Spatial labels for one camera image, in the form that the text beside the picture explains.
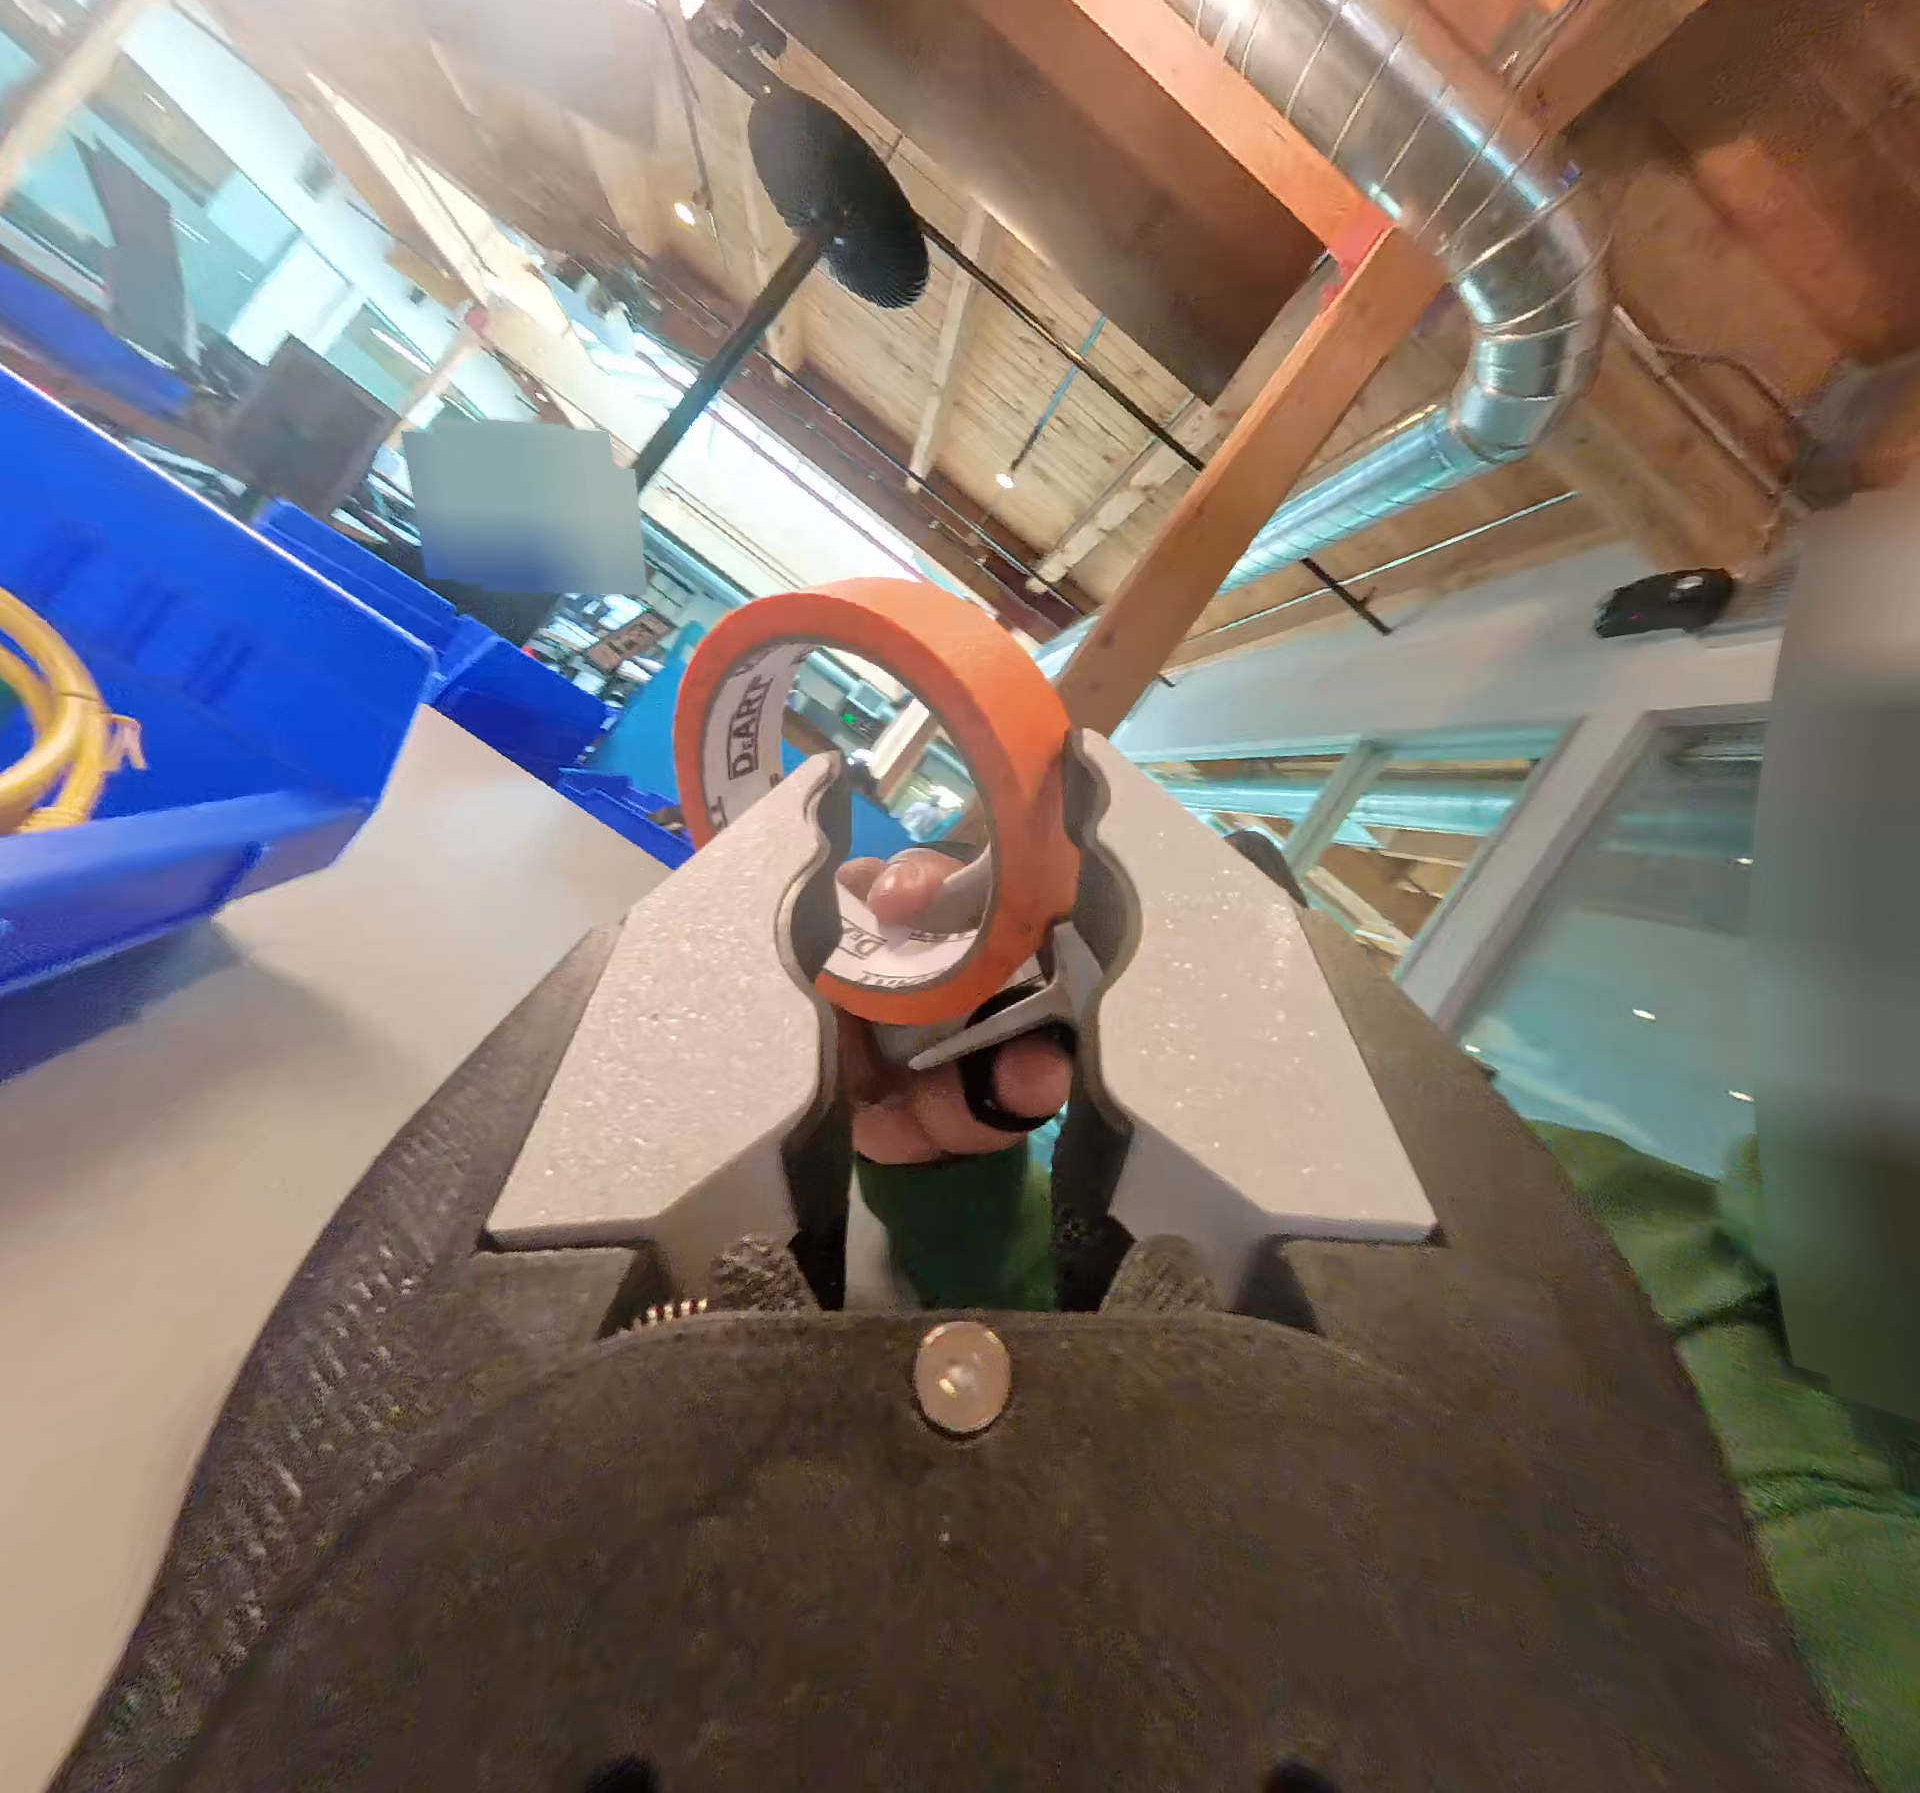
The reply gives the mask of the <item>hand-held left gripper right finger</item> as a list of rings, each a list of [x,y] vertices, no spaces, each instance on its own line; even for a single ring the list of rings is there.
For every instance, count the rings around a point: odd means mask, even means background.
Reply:
[[[1059,815],[1059,1232],[1186,1240],[1208,1272],[1254,1272],[1278,1240],[1428,1249],[1434,1209],[1302,901],[1113,735],[1059,747]]]

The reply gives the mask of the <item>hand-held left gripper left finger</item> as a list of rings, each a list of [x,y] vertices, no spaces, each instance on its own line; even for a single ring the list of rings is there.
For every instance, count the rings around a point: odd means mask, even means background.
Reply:
[[[546,1105],[481,1214],[500,1252],[846,1240],[840,761],[804,761],[619,928]]]

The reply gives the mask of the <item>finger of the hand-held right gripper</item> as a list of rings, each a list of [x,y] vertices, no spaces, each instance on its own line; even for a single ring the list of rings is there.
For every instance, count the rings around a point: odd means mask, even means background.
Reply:
[[[906,1070],[939,1070],[963,1052],[994,1052],[1009,1042],[1059,1030],[1074,1042],[1074,999],[982,999],[971,1022],[926,1030]]]

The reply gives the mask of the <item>orange tape roll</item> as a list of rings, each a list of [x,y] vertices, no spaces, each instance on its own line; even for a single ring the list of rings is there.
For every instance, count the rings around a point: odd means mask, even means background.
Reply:
[[[1055,920],[1074,920],[1074,716],[1012,638],[926,578],[829,578],[740,604],[725,629],[703,629],[670,695],[689,847],[725,841],[778,792],[784,695],[810,648],[853,648],[896,678],[963,747],[994,835],[994,891],[963,939],[873,920],[853,895],[840,895],[840,941],[822,956],[816,990],[863,1022],[963,1022],[1021,961],[1039,961]]]

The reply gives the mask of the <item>blue plastic bin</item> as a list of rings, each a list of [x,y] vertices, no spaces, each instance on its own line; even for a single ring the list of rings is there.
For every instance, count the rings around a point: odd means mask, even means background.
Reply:
[[[585,747],[610,728],[610,704],[495,638],[481,621],[454,614],[439,587],[405,578],[387,557],[355,549],[347,535],[272,502],[252,518],[261,536],[303,557],[318,578],[427,646],[427,693],[445,724],[510,750],[558,792],[581,792]]]
[[[9,835],[0,990],[324,875],[379,812],[427,695],[427,646],[18,374],[0,587],[75,648],[141,747],[86,822]]]

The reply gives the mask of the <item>person's right forearm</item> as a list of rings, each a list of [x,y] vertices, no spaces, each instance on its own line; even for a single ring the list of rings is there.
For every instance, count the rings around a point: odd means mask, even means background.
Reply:
[[[1055,1307],[1055,1198],[1032,1140],[926,1164],[853,1162],[853,1198],[918,1307]]]

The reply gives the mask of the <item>person's right hand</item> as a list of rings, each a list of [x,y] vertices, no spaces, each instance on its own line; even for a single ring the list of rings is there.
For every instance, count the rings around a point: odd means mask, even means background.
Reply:
[[[829,1042],[840,1042],[846,1148],[863,1164],[994,1162],[1074,1105],[1074,1042],[1055,1030],[1021,1030],[939,1070],[887,1064],[873,1022],[853,1019],[840,1019]]]

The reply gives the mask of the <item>black computer monitor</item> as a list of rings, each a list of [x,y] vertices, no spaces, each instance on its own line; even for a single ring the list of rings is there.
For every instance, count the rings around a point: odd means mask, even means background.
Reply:
[[[236,474],[252,502],[287,502],[303,518],[340,518],[369,474],[369,453],[397,440],[397,401],[355,387],[307,339],[278,339],[252,387],[217,409],[217,472]]]

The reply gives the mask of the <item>black floor lamp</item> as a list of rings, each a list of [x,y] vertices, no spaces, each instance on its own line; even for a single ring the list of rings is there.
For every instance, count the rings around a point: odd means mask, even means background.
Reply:
[[[670,457],[698,409],[748,374],[758,336],[784,320],[810,268],[829,268],[873,306],[915,306],[926,296],[926,242],[887,159],[816,98],[770,91],[748,115],[757,175],[791,229],[784,259],[726,328],[726,339],[689,374],[682,401],[631,453],[631,494]]]

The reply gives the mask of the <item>blue partition wall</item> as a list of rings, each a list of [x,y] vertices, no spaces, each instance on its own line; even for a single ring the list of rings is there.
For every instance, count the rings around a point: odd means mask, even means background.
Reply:
[[[619,704],[619,724],[600,728],[600,747],[585,750],[585,767],[629,776],[649,801],[682,801],[670,789],[670,695],[682,695],[682,669],[703,646],[703,629],[689,621],[664,648],[664,669]],[[846,801],[846,856],[906,856],[915,835],[873,812]]]

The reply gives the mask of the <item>wooden support post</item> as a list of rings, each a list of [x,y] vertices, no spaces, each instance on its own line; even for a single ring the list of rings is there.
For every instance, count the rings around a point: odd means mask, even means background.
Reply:
[[[1236,409],[1219,453],[1198,472],[1198,486],[1165,518],[1165,535],[1143,549],[1126,587],[1105,604],[1105,621],[1055,678],[1074,728],[1113,735],[1136,716],[1136,695],[1160,686],[1160,669],[1181,648],[1181,638],[1219,597],[1226,563],[1254,549],[1254,535],[1288,506],[1288,494],[1322,453],[1339,409],[1417,328],[1434,289],[1446,289],[1446,259],[1417,242],[1389,229],[1322,296],[1322,306],[1302,328],[1288,367]]]

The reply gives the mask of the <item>black wall speaker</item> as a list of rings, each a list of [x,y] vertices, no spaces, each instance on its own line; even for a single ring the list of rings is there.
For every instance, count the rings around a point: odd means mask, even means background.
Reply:
[[[1652,569],[1592,604],[1592,638],[1702,638],[1738,604],[1738,569]]]

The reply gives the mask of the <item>silver ceiling duct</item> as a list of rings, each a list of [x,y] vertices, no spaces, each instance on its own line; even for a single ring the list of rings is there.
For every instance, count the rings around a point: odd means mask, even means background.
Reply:
[[[1355,201],[1434,255],[1470,367],[1278,502],[1219,587],[1532,457],[1608,336],[1601,226],[1550,129],[1417,0],[1165,0]]]

